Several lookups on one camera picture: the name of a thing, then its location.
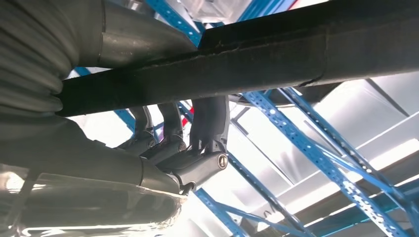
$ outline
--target metal pipe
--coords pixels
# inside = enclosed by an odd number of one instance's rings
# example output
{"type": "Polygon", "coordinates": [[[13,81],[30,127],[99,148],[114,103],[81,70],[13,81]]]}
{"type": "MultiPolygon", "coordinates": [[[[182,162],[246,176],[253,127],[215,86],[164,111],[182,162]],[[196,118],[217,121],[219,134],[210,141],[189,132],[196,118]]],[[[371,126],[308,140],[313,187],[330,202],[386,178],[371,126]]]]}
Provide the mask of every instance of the metal pipe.
{"type": "Polygon", "coordinates": [[[417,0],[349,0],[217,27],[198,52],[64,81],[59,114],[415,71],[417,25],[417,0]]]}

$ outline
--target blue metal rack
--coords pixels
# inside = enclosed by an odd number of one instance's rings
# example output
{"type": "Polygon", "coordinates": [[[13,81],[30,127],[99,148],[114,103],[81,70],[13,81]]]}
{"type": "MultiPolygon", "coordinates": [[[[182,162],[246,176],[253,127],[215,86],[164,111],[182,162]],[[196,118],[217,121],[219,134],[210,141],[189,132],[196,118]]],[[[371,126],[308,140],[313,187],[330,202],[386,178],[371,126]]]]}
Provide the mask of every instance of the blue metal rack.
{"type": "Polygon", "coordinates": [[[243,96],[259,108],[269,120],[280,130],[303,154],[307,156],[330,180],[335,182],[341,191],[355,203],[386,235],[392,237],[408,237],[403,228],[381,210],[376,203],[351,182],[339,169],[335,162],[338,159],[331,152],[326,152],[318,144],[306,137],[266,96],[260,92],[246,92],[243,96]]]}
{"type": "Polygon", "coordinates": [[[375,170],[368,161],[352,147],[324,118],[322,118],[297,92],[291,87],[278,89],[291,103],[295,104],[318,128],[332,146],[349,162],[333,157],[331,152],[323,153],[334,162],[360,174],[365,180],[379,187],[409,217],[416,236],[419,236],[419,208],[409,200],[403,192],[393,186],[383,175],[375,170]]]}

